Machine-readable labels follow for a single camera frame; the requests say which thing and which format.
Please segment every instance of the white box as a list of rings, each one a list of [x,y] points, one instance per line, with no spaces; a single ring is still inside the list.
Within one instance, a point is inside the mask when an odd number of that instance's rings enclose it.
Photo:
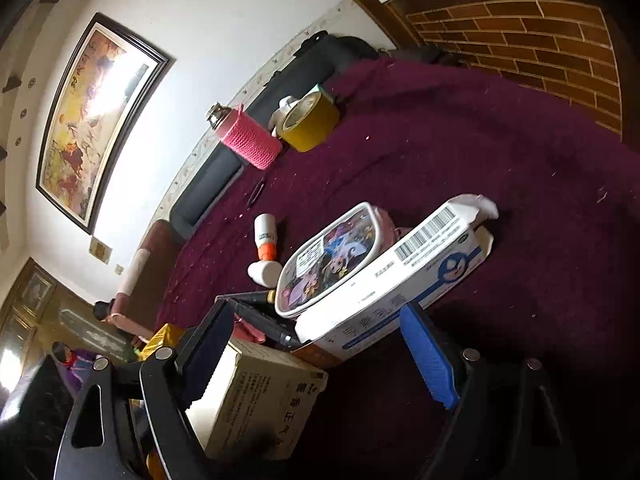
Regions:
[[[276,446],[264,457],[282,460],[291,456],[326,381],[326,372],[289,353],[232,337],[186,415],[210,458],[266,433]]]
[[[400,308],[416,300],[423,308],[451,290],[484,262],[493,236],[480,224],[498,218],[481,195],[454,197],[417,228],[296,321],[300,341],[293,352],[329,368],[373,345],[398,325]]]

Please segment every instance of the brick pattern panel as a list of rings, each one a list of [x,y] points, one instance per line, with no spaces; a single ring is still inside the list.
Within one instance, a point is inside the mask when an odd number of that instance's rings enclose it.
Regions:
[[[620,135],[620,82],[598,7],[509,0],[407,16],[426,43],[457,52],[475,70],[567,99]]]

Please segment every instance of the door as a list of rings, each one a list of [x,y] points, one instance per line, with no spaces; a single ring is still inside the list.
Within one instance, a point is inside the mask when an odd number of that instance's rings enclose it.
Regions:
[[[90,304],[29,259],[0,310],[0,384],[11,391],[54,341],[124,362],[130,339],[95,319]]]

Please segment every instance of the roll of packing tape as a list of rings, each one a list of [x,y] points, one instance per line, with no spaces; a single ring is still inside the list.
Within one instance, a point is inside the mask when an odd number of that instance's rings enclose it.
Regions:
[[[287,113],[278,135],[299,152],[321,144],[340,121],[340,112],[322,92],[305,95]]]

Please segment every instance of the metal screw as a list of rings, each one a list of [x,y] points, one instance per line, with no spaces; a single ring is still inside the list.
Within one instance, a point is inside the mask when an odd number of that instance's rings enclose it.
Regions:
[[[542,363],[538,361],[535,357],[527,357],[526,363],[527,363],[527,366],[532,370],[540,370],[542,368]]]
[[[174,354],[173,350],[171,350],[168,346],[163,346],[156,351],[156,359],[164,361],[165,359],[171,357],[172,354]]]
[[[467,361],[471,361],[475,363],[476,361],[480,360],[480,352],[475,348],[465,348],[462,351],[462,357],[465,358]]]
[[[94,370],[104,370],[109,366],[109,360],[106,357],[98,357],[94,363]]]

